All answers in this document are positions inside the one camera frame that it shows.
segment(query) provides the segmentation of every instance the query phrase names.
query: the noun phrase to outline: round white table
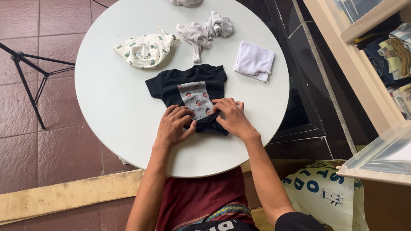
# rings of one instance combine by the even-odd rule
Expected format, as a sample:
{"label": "round white table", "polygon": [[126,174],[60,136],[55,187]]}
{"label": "round white table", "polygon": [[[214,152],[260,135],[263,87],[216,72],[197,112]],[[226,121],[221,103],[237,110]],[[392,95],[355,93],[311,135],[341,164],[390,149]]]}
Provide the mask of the round white table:
{"label": "round white table", "polygon": [[[234,32],[217,37],[201,52],[201,63],[223,65],[227,74],[225,97],[245,103],[245,114],[267,144],[277,131],[288,102],[287,64],[278,42],[266,25],[235,0],[204,0],[196,7],[175,6],[167,0],[120,0],[90,27],[77,55],[77,99],[88,125],[113,153],[130,164],[146,169],[161,116],[166,109],[150,96],[145,80],[169,69],[191,68],[192,46],[181,39],[177,24],[202,24],[211,10],[228,16]],[[145,34],[167,34],[181,41],[158,68],[138,69],[114,53],[114,44]],[[234,72],[241,40],[275,52],[268,84]],[[248,160],[244,143],[228,136],[195,133],[175,148],[167,175],[195,178],[233,169]]]}

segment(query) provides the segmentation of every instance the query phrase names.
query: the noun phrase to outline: person's right hand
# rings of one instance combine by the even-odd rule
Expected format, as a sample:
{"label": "person's right hand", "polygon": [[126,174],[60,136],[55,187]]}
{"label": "person's right hand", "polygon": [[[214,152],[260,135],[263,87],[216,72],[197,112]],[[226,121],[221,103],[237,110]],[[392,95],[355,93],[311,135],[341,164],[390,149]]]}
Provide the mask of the person's right hand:
{"label": "person's right hand", "polygon": [[221,124],[225,130],[238,136],[244,142],[248,139],[261,139],[258,131],[251,125],[244,115],[244,103],[234,101],[233,98],[213,99],[215,105],[212,108],[214,114],[217,110],[224,112],[226,120],[217,116],[217,123]]}

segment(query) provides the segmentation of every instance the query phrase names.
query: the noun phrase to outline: folded white cloth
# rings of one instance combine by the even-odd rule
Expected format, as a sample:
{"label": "folded white cloth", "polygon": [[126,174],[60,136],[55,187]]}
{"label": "folded white cloth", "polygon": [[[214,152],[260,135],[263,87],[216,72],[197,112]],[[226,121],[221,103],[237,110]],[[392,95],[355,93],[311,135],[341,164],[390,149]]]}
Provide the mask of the folded white cloth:
{"label": "folded white cloth", "polygon": [[205,19],[203,27],[207,28],[208,32],[213,37],[217,37],[218,34],[226,37],[234,30],[233,24],[227,16],[222,17],[213,10],[211,11],[211,15]]}
{"label": "folded white cloth", "polygon": [[192,22],[187,25],[177,25],[177,32],[188,43],[193,46],[193,62],[201,62],[201,47],[210,46],[208,40],[208,31],[198,22]]}
{"label": "folded white cloth", "polygon": [[179,6],[183,5],[185,7],[195,7],[198,5],[202,0],[169,0],[172,4]]}
{"label": "folded white cloth", "polygon": [[273,60],[274,51],[242,40],[234,71],[267,83]]}

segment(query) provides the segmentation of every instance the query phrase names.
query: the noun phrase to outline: onesie label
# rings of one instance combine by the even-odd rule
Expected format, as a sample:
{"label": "onesie label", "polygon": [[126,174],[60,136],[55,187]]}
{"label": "onesie label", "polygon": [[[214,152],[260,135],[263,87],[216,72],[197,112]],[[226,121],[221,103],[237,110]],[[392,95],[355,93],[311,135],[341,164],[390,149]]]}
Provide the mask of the onesie label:
{"label": "onesie label", "polygon": [[184,83],[177,87],[184,105],[194,112],[192,120],[201,120],[211,114],[213,104],[208,97],[204,81]]}

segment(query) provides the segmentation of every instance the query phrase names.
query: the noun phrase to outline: white patterned baby hat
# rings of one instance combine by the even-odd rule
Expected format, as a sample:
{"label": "white patterned baby hat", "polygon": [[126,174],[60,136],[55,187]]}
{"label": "white patterned baby hat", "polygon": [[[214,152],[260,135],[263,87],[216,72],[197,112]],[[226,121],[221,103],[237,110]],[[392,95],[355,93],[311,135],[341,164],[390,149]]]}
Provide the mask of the white patterned baby hat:
{"label": "white patterned baby hat", "polygon": [[161,27],[157,26],[162,34],[150,34],[127,39],[114,45],[113,51],[119,54],[133,67],[153,68],[170,53],[176,39],[175,35],[166,35]]}

